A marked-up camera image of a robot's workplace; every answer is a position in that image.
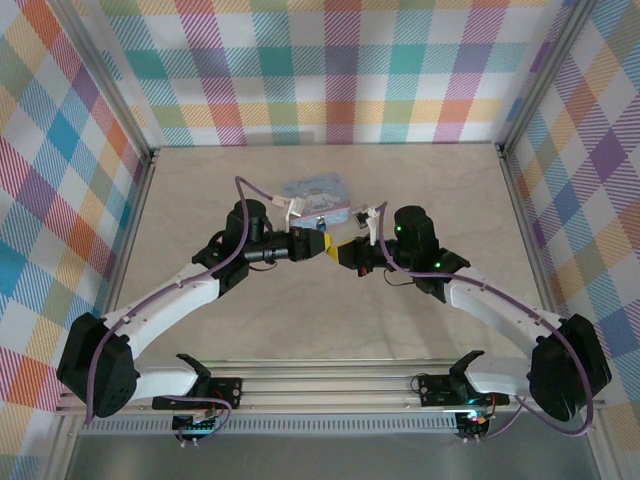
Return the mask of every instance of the table surface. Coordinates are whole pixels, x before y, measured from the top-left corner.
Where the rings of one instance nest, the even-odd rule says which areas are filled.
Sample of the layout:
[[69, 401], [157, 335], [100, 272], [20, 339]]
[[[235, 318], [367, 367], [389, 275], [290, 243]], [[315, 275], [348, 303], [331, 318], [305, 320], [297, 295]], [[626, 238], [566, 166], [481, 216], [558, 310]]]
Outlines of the table surface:
[[[244, 176], [281, 194], [284, 183], [338, 172], [352, 205], [389, 201], [389, 214], [423, 206], [440, 244], [471, 261], [492, 283], [539, 305], [498, 159], [491, 145], [349, 145], [163, 149], [127, 268], [119, 305], [175, 275], [224, 228]], [[268, 205], [274, 228], [280, 209]], [[392, 224], [385, 234], [392, 236]], [[336, 241], [364, 233], [355, 221], [331, 226]], [[406, 281], [399, 273], [394, 282]], [[465, 312], [414, 286], [391, 287], [382, 270], [365, 278], [321, 255], [281, 261], [191, 313], [145, 355], [239, 358], [458, 358], [472, 349], [520, 352]]]

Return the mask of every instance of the plaid fabric backdrop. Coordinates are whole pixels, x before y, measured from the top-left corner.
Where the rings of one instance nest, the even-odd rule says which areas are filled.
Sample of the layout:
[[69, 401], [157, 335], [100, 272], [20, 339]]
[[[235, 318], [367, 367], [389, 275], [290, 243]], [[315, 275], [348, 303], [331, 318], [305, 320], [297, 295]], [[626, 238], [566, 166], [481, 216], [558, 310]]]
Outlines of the plaid fabric backdrop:
[[99, 313], [142, 171], [45, 0], [0, 0], [0, 478], [34, 478], [73, 319]]
[[597, 320], [604, 391], [640, 471], [640, 0], [601, 0], [516, 148], [563, 313]]
[[75, 2], [150, 143], [171, 146], [492, 140], [561, 3]]

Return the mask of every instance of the beige floor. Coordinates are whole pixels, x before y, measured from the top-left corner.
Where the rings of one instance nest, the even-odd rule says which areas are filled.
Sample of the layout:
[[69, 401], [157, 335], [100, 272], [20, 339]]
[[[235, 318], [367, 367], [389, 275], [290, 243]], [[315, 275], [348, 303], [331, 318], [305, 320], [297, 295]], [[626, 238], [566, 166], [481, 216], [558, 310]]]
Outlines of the beige floor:
[[[127, 270], [120, 305], [173, 276], [224, 228], [237, 200], [233, 178], [281, 193], [287, 181], [339, 172], [352, 204], [422, 205], [441, 245], [496, 285], [539, 303], [494, 149], [490, 145], [311, 146], [163, 149]], [[268, 207], [276, 228], [279, 210]], [[385, 231], [390, 236], [392, 225]], [[362, 234], [350, 220], [330, 229]], [[394, 281], [404, 280], [392, 274]], [[359, 279], [327, 256], [253, 273], [193, 312], [147, 350], [223, 358], [455, 358], [471, 349], [517, 354], [480, 321], [425, 296], [392, 288], [382, 271]]]

